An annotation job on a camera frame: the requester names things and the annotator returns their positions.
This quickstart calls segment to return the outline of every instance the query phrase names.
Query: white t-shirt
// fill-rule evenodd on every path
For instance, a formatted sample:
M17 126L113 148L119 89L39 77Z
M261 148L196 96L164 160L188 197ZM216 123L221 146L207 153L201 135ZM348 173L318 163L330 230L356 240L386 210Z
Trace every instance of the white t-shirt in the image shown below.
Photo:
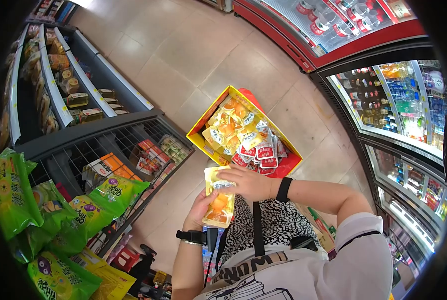
M369 231L382 232L382 218L357 213L337 229L335 249ZM387 300L393 265L381 234L354 239L328 261L320 251L266 246L254 257L246 249L226 261L195 300Z

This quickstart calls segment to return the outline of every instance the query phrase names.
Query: green snack bag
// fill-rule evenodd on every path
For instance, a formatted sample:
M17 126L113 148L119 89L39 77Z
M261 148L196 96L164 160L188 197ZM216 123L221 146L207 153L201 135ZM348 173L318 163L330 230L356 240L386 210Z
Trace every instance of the green snack bag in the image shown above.
M23 153L7 148L0 154L0 226L7 241L30 224L43 224L28 181L35 166L25 162Z
M52 241L63 221L78 217L52 180L40 183L32 190L44 222L41 227L28 226L16 236L15 257L23 263L32 261L43 246Z
M44 251L28 264L30 278L46 300L87 300L102 279L64 255Z
M141 182L112 174L88 196L112 211L117 218L138 199L149 185L150 183L147 181Z
M109 225L115 217L105 207L86 195L76 196L70 206L77 218L62 223L62 230L53 239L52 244L67 256L80 253L88 239Z

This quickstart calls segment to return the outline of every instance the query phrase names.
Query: red plastic stool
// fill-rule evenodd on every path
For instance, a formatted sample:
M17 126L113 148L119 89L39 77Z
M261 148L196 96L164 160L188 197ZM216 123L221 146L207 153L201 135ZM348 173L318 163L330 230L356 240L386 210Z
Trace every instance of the red plastic stool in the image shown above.
M130 249L128 249L127 247L124 247L120 251L120 253L118 253L118 255L115 257L115 259L113 259L112 262L115 263L115 265L119 269L128 273L130 271L130 269L138 261L139 258L140 258L140 254L133 253Z

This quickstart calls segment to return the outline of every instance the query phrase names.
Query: beige floor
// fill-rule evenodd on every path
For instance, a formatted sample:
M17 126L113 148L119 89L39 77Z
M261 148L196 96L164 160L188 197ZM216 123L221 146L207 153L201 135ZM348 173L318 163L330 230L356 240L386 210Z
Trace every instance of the beige floor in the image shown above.
M331 107L297 64L243 18L197 0L93 0L70 23L182 130L227 85L245 87L304 158L292 177L347 184L371 199L355 149ZM158 252L154 269L172 273L175 232L205 186L206 163L197 150L133 226L132 244ZM324 218L335 224L334 216Z

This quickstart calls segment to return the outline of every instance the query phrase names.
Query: black and white patterned skirt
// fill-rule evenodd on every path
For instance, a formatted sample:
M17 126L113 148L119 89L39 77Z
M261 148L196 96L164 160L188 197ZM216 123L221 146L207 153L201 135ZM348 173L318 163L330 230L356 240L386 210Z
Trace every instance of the black and white patterned skirt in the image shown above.
M311 237L321 246L311 223L289 201L282 203L275 199L260 201L262 211L262 233L265 245L290 245L295 237ZM228 228L225 247L220 257L224 264L239 251L254 248L253 214L241 195L235 196L235 219Z

